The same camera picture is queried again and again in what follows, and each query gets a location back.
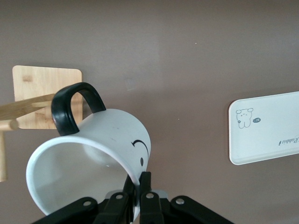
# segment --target wooden dowel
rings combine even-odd
[[[0,182],[7,180],[4,132],[0,131]]]
[[[54,94],[49,94],[0,106],[0,120],[16,119],[20,116],[37,111],[41,107],[33,106],[33,103],[52,101],[53,97]]]
[[[51,106],[52,101],[45,101],[45,102],[39,102],[39,103],[33,103],[33,107],[46,107]]]
[[[13,131],[18,129],[19,124],[16,119],[0,120],[0,131]]]

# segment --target black curved line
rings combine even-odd
[[[145,148],[146,148],[146,151],[148,152],[148,158],[149,158],[149,157],[150,157],[150,156],[149,156],[149,150],[148,150],[146,144],[145,144],[143,141],[137,139],[137,140],[135,140],[134,142],[131,142],[131,143],[132,143],[132,145],[135,147],[135,144],[136,144],[137,142],[140,142],[140,143],[144,144],[144,146],[145,146]]]

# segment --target metal screw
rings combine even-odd
[[[91,204],[92,204],[91,201],[86,201],[86,202],[83,203],[83,206],[89,206],[89,205],[91,205]]]
[[[115,198],[116,198],[116,199],[122,199],[122,198],[123,198],[123,195],[117,195]]]
[[[153,193],[147,193],[146,198],[152,199],[154,197]]]
[[[185,201],[184,201],[182,198],[178,198],[178,199],[176,200],[176,203],[177,203],[177,204],[184,204]]]

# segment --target white mug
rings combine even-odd
[[[71,97],[76,92],[93,112],[78,127],[71,113]],[[61,136],[39,146],[26,169],[29,192],[44,214],[86,196],[100,203],[108,192],[123,188],[127,175],[138,194],[139,178],[149,161],[150,137],[137,118],[106,109],[87,83],[57,92],[52,116]],[[140,207],[135,203],[136,218]]]

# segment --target gray wall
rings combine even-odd
[[[297,0],[0,1],[0,105],[14,101],[15,65],[79,69],[107,108],[147,127],[153,188],[235,223],[299,223],[298,155],[242,166],[228,158],[232,101],[299,91],[298,12]],[[0,223],[43,216],[25,169],[56,136],[6,133]]]

